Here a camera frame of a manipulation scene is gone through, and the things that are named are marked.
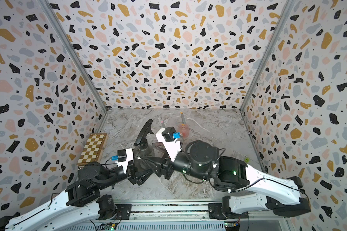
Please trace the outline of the black spray nozzle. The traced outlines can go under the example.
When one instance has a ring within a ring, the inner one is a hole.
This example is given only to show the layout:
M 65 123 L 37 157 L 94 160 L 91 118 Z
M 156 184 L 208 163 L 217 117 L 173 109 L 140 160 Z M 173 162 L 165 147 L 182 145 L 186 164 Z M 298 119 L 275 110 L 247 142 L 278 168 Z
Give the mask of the black spray nozzle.
M 134 143 L 134 146 L 138 146 L 139 148 L 146 148 L 148 146 L 148 141 L 147 141 L 147 135 L 148 134 L 153 134 L 153 131 L 151 130 L 151 125 L 152 125 L 153 120 L 149 119 L 143 128 L 140 130 L 138 137 Z

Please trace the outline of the pink transparent spray bottle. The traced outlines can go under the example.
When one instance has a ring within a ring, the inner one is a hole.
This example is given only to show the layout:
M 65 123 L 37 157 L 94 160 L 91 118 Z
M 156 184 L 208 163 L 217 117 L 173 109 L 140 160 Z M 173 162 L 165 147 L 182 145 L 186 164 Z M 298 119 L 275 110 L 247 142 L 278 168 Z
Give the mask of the pink transparent spray bottle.
M 188 124 L 179 124 L 177 131 L 180 133 L 183 139 L 186 139 L 190 134 L 190 128 Z

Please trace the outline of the grey yellow spray nozzle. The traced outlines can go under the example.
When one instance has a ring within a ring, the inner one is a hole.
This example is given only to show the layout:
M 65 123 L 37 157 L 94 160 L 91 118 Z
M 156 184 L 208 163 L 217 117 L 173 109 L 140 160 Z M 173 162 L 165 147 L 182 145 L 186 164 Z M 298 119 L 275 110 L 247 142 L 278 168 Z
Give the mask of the grey yellow spray nozzle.
M 181 116 L 182 124 L 186 124 L 186 119 L 183 112 L 180 113 L 180 116 Z

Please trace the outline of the dark smoky spray bottle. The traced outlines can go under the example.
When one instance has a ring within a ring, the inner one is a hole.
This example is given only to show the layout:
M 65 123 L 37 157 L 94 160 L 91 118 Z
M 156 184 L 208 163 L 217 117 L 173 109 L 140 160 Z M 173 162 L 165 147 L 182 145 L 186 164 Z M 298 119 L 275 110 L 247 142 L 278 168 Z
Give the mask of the dark smoky spray bottle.
M 143 171 L 145 169 L 149 169 L 149 165 L 144 162 L 144 159 L 146 157 L 154 156 L 154 150 L 150 144 L 145 145 L 144 148 L 136 146 L 133 149 L 133 154 L 134 154 L 134 165 L 137 168 L 137 170 Z

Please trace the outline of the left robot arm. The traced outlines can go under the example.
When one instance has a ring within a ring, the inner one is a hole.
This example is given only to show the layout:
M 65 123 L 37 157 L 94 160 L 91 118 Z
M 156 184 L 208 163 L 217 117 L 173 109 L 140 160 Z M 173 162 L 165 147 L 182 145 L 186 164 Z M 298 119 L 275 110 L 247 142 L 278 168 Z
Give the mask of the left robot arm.
M 129 161 L 123 166 L 107 168 L 91 162 L 78 171 L 78 180 L 61 193 L 52 194 L 49 202 L 18 216 L 0 218 L 0 231 L 51 231 L 68 228 L 84 220 L 122 219 L 111 195 L 102 190 L 128 180 L 142 185 L 153 173 L 150 168 L 139 169 Z

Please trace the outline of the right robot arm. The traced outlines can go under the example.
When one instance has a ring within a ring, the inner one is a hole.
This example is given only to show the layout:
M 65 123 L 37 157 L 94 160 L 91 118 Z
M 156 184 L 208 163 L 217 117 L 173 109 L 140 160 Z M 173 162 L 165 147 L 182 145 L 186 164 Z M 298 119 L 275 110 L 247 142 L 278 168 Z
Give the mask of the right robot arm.
M 280 179 L 242 160 L 223 155 L 224 149 L 203 141 L 190 142 L 172 160 L 167 149 L 157 148 L 162 157 L 138 155 L 158 176 L 170 179 L 173 172 L 184 178 L 208 182 L 216 191 L 227 193 L 219 204 L 209 205 L 209 216 L 226 220 L 249 211 L 271 211 L 281 217 L 297 217 L 311 212 L 309 198 L 299 177 Z

